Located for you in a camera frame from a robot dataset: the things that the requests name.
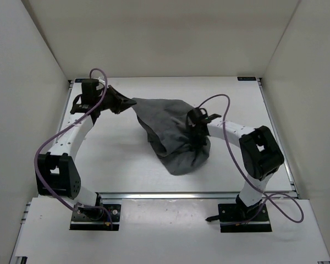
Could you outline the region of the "grey pleated skirt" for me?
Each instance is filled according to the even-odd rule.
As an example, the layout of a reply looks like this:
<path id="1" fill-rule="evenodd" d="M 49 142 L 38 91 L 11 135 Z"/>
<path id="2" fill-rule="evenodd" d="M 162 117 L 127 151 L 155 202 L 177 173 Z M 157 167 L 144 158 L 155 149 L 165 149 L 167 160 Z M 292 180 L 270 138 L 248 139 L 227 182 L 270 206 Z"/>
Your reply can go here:
<path id="1" fill-rule="evenodd" d="M 194 109 L 183 100 L 134 97 L 132 109 L 147 133 L 154 153 L 171 175 L 184 175 L 202 167 L 210 156 L 211 142 L 201 136 L 195 141 L 185 122 Z"/>

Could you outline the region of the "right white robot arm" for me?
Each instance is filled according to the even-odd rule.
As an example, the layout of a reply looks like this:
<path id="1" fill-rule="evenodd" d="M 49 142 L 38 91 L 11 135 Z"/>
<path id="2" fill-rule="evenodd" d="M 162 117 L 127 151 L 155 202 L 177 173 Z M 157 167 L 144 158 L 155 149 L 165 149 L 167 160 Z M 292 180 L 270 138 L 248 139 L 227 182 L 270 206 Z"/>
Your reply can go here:
<path id="1" fill-rule="evenodd" d="M 228 147 L 234 145 L 240 149 L 246 172 L 243 173 L 244 187 L 236 197 L 235 213 L 238 218 L 248 220 L 257 213 L 267 183 L 284 163 L 283 154 L 268 127 L 240 125 L 202 110 L 195 108 L 186 116 L 190 138 L 195 143 L 203 143 L 210 136 L 224 140 Z"/>

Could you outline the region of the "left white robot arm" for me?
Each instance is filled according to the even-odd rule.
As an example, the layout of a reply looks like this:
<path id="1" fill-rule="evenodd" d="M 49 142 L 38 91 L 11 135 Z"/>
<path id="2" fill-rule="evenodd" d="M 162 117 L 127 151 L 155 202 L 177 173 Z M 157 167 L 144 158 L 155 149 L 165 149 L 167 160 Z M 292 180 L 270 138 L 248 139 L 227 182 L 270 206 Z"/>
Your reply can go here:
<path id="1" fill-rule="evenodd" d="M 136 102 L 111 85 L 103 85 L 101 89 L 98 85 L 100 82 L 96 79 L 82 85 L 82 92 L 73 100 L 67 126 L 48 139 L 55 144 L 46 153 L 42 153 L 46 142 L 38 148 L 34 166 L 40 195 L 53 197 L 69 210 L 85 213 L 93 220 L 104 217 L 111 222 L 112 217 L 104 208 L 101 195 L 82 185 L 75 158 L 102 111 L 119 114 Z"/>

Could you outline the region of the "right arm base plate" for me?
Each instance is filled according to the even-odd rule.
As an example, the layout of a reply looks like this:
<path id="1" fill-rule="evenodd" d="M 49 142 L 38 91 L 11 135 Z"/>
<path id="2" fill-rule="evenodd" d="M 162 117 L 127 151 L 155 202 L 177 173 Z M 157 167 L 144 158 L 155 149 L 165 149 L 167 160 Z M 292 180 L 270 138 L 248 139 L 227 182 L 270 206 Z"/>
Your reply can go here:
<path id="1" fill-rule="evenodd" d="M 221 233 L 269 233 L 272 232 L 266 203 L 246 206 L 239 195 L 235 203 L 219 203 L 218 213 L 205 219 L 206 222 L 219 221 Z"/>

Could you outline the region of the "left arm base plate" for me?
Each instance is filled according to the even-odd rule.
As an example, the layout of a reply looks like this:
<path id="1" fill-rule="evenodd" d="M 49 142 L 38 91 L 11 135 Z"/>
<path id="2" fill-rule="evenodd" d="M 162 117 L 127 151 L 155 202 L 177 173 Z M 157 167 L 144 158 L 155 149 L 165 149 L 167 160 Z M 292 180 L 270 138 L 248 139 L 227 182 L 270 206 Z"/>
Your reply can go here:
<path id="1" fill-rule="evenodd" d="M 73 212 L 69 229 L 80 231 L 118 231 L 122 202 L 120 200 L 105 200 L 99 194 L 96 205 L 102 206 L 103 209 L 79 207 L 76 212 Z"/>

